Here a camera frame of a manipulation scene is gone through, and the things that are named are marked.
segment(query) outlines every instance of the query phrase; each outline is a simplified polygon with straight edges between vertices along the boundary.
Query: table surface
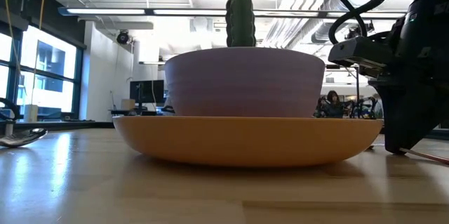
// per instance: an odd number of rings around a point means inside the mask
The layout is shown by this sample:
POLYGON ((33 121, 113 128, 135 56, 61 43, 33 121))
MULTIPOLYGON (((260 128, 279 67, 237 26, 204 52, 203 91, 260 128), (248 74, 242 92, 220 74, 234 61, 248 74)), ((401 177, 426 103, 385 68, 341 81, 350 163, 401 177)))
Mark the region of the table surface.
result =
MULTIPOLYGON (((414 150, 449 157, 442 141, 414 150)), ((218 169, 143 157, 114 129, 85 129, 0 149, 0 167, 0 223, 449 221, 449 167, 381 145, 327 166, 218 169)))

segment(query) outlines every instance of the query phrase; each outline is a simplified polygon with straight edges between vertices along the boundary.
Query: desk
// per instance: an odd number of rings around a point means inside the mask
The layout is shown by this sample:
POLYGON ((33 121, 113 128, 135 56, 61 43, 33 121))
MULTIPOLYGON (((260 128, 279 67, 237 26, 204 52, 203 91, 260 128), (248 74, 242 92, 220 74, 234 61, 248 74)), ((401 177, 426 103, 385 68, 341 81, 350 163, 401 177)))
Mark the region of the desk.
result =
MULTIPOLYGON (((449 157, 449 144, 417 147, 449 157)), ((382 147, 307 169, 172 164, 114 129, 50 133, 0 150, 0 223, 447 223, 449 168, 382 147)))

